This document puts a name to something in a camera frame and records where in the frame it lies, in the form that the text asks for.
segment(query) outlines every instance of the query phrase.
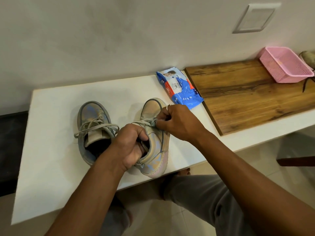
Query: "person's leg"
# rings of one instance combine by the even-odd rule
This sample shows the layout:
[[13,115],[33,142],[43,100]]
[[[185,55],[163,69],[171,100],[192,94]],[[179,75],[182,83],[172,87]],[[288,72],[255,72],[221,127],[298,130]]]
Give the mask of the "person's leg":
[[217,236],[255,235],[218,175],[175,175],[164,186],[163,196],[214,226]]
[[105,216],[99,236],[121,236],[130,225],[131,215],[115,196]]

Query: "plastic basket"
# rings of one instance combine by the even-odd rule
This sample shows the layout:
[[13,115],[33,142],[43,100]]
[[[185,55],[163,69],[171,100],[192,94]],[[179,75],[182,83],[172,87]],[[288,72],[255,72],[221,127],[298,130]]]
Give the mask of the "plastic basket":
[[278,83],[297,83],[314,76],[313,71],[287,47],[265,47],[260,61]]

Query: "white wall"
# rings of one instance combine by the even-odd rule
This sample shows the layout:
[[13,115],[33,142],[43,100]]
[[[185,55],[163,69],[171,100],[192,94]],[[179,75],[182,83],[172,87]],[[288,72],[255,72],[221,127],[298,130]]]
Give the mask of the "white wall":
[[[249,3],[282,2],[262,32],[231,34]],[[1,0],[0,115],[34,88],[315,49],[315,0]]]

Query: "white label sticker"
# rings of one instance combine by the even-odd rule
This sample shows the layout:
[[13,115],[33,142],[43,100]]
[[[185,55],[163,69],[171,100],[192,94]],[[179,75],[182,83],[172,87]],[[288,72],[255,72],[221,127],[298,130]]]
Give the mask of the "white label sticker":
[[181,87],[175,78],[171,78],[168,80],[169,85],[173,89],[174,93],[180,93],[181,92]]

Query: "white tabletop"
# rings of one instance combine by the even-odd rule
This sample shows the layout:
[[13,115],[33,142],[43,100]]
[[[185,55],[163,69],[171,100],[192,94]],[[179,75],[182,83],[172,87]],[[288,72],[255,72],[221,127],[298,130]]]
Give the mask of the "white tabletop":
[[[33,92],[16,190],[12,224],[62,208],[89,169],[78,150],[77,113],[87,101],[100,102],[112,123],[123,127],[139,119],[144,103],[171,99],[155,75],[39,89]],[[315,124],[315,110],[219,136],[202,104],[192,112],[232,151],[238,151]],[[187,142],[171,136],[166,174],[205,161]],[[118,190],[149,180],[128,170]]]

